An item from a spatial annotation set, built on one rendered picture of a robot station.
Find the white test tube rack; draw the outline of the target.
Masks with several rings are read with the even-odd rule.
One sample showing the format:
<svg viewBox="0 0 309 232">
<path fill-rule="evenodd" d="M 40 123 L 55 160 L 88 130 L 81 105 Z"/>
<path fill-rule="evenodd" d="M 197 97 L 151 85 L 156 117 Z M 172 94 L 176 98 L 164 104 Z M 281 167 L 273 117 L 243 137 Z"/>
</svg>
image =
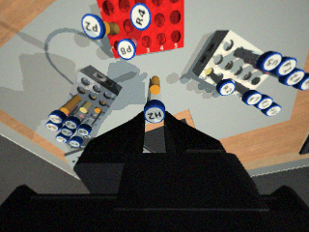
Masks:
<svg viewBox="0 0 309 232">
<path fill-rule="evenodd" d="M 229 46 L 228 49 L 226 49 L 227 46 Z M 232 78 L 255 90 L 268 77 L 268 74 L 253 69 L 252 65 L 233 56 L 238 47 L 262 52 L 231 30 L 217 30 L 192 71 L 199 78 L 214 85 L 205 75 L 206 69 L 212 68 L 224 79 Z"/>
</svg>

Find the grey test tube rack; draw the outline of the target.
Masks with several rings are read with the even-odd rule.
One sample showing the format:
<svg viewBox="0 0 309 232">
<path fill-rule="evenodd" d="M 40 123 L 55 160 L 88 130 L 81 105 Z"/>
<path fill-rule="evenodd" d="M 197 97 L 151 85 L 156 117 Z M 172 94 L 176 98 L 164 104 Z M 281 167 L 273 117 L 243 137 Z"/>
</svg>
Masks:
<svg viewBox="0 0 309 232">
<path fill-rule="evenodd" d="M 88 114 L 85 116 L 85 119 L 82 123 L 86 122 L 86 120 L 89 118 L 89 116 L 96 107 L 100 107 L 102 111 L 97 121 L 93 125 L 93 128 L 95 128 L 110 107 L 110 105 L 118 97 L 122 88 L 122 86 L 120 86 L 115 81 L 113 81 L 102 72 L 98 71 L 90 65 L 78 72 L 78 75 L 71 87 L 66 102 L 68 102 L 75 95 L 78 95 L 81 98 L 81 102 L 78 104 L 77 109 L 85 101 L 92 104 L 91 108 L 88 110 Z M 83 90 L 85 90 L 86 92 L 82 92 Z M 92 96 L 96 96 L 97 98 L 92 98 L 90 94 Z M 101 102 L 105 102 L 106 104 L 103 104 Z"/>
</svg>

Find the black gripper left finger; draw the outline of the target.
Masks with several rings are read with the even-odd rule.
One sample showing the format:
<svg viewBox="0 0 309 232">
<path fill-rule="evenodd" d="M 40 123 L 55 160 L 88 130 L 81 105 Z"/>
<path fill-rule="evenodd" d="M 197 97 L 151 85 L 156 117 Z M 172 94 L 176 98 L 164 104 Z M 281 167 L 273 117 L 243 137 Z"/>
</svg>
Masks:
<svg viewBox="0 0 309 232">
<path fill-rule="evenodd" d="M 143 153 L 145 121 L 144 112 L 141 111 L 131 120 L 90 140 L 82 153 L 87 151 Z"/>
</svg>

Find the grey bench mat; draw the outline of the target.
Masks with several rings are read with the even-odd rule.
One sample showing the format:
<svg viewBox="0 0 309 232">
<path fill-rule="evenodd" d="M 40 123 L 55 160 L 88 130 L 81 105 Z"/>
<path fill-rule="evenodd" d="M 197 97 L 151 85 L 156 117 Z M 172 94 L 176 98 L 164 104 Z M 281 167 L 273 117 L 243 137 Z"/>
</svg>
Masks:
<svg viewBox="0 0 309 232">
<path fill-rule="evenodd" d="M 184 0 L 183 47 L 115 58 L 108 36 L 89 38 L 83 15 L 101 14 L 97 0 L 56 0 L 0 47 L 0 109 L 65 153 L 45 124 L 62 107 L 78 72 L 88 66 L 122 86 L 90 132 L 98 137 L 131 120 L 147 102 L 152 76 L 160 79 L 161 101 L 174 115 L 189 109 L 195 129 L 217 140 L 291 119 L 296 88 L 269 76 L 255 90 L 281 105 L 266 116 L 192 70 L 217 30 L 231 30 L 263 53 L 276 51 L 304 69 L 309 50 L 309 0 Z"/>
</svg>

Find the red test tube rack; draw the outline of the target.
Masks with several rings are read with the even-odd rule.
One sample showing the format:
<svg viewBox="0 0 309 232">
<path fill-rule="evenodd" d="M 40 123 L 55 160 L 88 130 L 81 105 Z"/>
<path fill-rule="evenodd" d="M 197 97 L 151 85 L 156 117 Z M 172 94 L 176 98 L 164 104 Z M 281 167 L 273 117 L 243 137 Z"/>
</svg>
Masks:
<svg viewBox="0 0 309 232">
<path fill-rule="evenodd" d="M 183 47 L 184 0 L 97 2 L 102 20 L 116 22 L 120 28 L 118 35 L 107 35 L 115 58 L 121 58 L 117 52 L 117 44 L 125 38 L 134 38 L 137 41 L 135 55 Z M 135 29 L 130 21 L 130 10 L 136 3 L 145 4 L 152 15 L 151 25 L 145 31 Z"/>
</svg>

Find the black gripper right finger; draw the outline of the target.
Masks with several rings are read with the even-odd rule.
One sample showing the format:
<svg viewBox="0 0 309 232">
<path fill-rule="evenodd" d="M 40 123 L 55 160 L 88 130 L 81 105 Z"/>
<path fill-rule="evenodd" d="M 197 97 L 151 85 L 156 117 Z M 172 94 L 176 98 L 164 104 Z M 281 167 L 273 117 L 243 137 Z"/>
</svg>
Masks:
<svg viewBox="0 0 309 232">
<path fill-rule="evenodd" d="M 227 153 L 219 140 L 192 128 L 168 111 L 163 122 L 166 153 Z"/>
</svg>

